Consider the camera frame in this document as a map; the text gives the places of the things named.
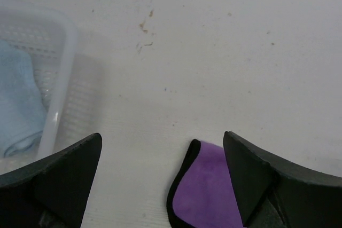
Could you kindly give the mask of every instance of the tabletop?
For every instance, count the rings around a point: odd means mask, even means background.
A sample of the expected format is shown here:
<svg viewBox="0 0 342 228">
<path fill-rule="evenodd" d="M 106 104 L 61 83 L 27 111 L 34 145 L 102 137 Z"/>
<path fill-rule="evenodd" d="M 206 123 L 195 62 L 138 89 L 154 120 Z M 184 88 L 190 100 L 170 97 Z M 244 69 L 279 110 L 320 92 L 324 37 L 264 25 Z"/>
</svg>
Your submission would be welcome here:
<svg viewBox="0 0 342 228">
<path fill-rule="evenodd" d="M 227 130 L 342 176 L 341 0 L 24 1 L 79 29 L 59 140 L 103 136 L 83 228 L 169 227 L 190 140 Z"/>
</svg>

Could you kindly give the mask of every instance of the plastic basket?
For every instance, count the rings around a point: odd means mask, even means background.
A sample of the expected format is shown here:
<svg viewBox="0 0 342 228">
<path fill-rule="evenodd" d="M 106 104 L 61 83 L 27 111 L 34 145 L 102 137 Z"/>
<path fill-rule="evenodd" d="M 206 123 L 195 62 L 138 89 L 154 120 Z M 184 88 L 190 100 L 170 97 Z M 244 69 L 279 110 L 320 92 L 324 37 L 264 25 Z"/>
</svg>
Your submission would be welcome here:
<svg viewBox="0 0 342 228">
<path fill-rule="evenodd" d="M 30 54 L 34 77 L 48 110 L 38 151 L 0 158 L 3 174 L 53 152 L 75 56 L 77 29 L 58 11 L 0 0 L 0 39 Z"/>
</svg>

